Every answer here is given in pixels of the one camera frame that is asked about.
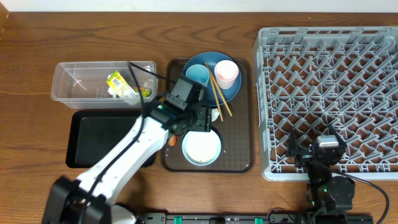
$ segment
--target blue bowl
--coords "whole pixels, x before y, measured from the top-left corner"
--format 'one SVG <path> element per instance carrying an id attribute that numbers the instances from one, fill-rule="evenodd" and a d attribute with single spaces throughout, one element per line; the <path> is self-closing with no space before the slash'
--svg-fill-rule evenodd
<path id="1" fill-rule="evenodd" d="M 230 60 L 234 62 L 234 60 L 229 56 L 218 52 L 205 52 L 198 54 L 188 61 L 188 63 L 184 66 L 184 69 L 182 70 L 182 74 L 185 75 L 188 68 L 191 67 L 192 65 L 196 64 L 205 65 L 205 63 L 209 65 L 211 72 L 215 74 L 214 68 L 216 67 L 216 64 L 222 60 Z M 239 71 L 238 77 L 236 77 L 232 87 L 227 90 L 221 89 L 224 98 L 227 102 L 231 101 L 238 94 L 239 90 L 241 89 L 241 85 L 242 85 L 242 74 L 241 71 Z M 220 105 L 223 105 L 224 104 L 223 100 L 221 99 L 217 89 L 216 92 L 218 95 L 218 102 L 220 103 Z M 216 98 L 214 97 L 213 89 L 211 87 L 211 82 L 207 84 L 207 101 L 208 102 L 205 103 L 207 106 L 217 106 Z"/>

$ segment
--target brown tray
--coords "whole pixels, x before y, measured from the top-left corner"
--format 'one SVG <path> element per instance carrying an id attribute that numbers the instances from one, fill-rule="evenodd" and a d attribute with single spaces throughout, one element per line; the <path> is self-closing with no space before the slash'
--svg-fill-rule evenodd
<path id="1" fill-rule="evenodd" d="M 167 66 L 167 77 L 177 80 L 190 58 L 177 58 Z M 182 140 L 178 138 L 175 146 L 166 145 L 160 151 L 163 166 L 174 172 L 224 172 L 243 173 L 254 165 L 254 123 L 251 88 L 251 67 L 243 59 L 235 59 L 242 73 L 242 85 L 239 93 L 228 105 L 233 113 L 229 116 L 225 106 L 221 106 L 224 121 L 218 118 L 211 126 L 219 133 L 222 148 L 220 156 L 212 164 L 196 166 L 186 160 L 182 154 Z M 168 90 L 174 87 L 168 83 Z"/>

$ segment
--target chopsticks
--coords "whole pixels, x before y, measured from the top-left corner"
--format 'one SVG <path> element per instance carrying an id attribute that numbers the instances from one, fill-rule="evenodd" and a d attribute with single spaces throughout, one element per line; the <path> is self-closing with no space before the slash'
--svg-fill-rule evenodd
<path id="1" fill-rule="evenodd" d="M 220 114 L 221 121 L 224 121 L 223 114 L 221 113 L 220 103 L 218 102 L 217 92 L 214 87 L 215 83 L 213 82 L 213 80 L 211 78 L 210 78 L 210 83 L 211 83 L 211 87 L 213 88 L 214 97 L 216 98 L 217 108 L 218 108 L 218 112 Z"/>
<path id="2" fill-rule="evenodd" d="M 217 96 L 216 90 L 214 89 L 214 86 L 216 86 L 216 88 L 217 88 L 217 90 L 218 90 L 218 93 L 220 94 L 220 97 L 221 97 L 221 99 L 223 100 L 223 103 L 224 103 L 226 109 L 228 110 L 229 115 L 232 116 L 232 113 L 231 113 L 231 110 L 229 109 L 228 104 L 226 103 L 226 100 L 225 100 L 225 98 L 224 98 L 223 93 L 221 92 L 220 87 L 219 87 L 218 84 L 217 84 L 216 79 L 214 78 L 213 72 L 211 71 L 211 69 L 210 69 L 210 67 L 209 67 L 209 65 L 208 65 L 207 63 L 205 63 L 205 65 L 206 65 L 207 69 L 208 69 L 209 72 L 210 72 L 211 86 L 213 87 L 213 93 L 214 93 L 214 97 L 216 98 L 217 108 L 218 108 L 218 111 L 220 112 L 221 120 L 223 120 L 223 115 L 221 114 L 221 110 L 220 110 L 220 104 L 219 104 L 219 102 L 218 102 L 218 96 Z"/>

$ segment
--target white bowl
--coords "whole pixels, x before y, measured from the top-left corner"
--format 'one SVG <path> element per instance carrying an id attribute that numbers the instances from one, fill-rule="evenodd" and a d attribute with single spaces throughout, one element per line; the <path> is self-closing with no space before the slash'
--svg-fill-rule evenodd
<path id="1" fill-rule="evenodd" d="M 209 133 L 190 131 L 182 141 L 185 158 L 197 166 L 214 162 L 221 152 L 220 137 L 211 130 Z"/>

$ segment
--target dish rack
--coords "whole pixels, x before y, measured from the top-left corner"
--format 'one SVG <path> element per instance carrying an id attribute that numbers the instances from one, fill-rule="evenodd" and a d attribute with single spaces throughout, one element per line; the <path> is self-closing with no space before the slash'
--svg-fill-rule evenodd
<path id="1" fill-rule="evenodd" d="M 285 156 L 328 134 L 347 142 L 332 167 L 366 180 L 398 179 L 398 27 L 263 28 L 254 44 L 262 175 L 306 180 Z"/>

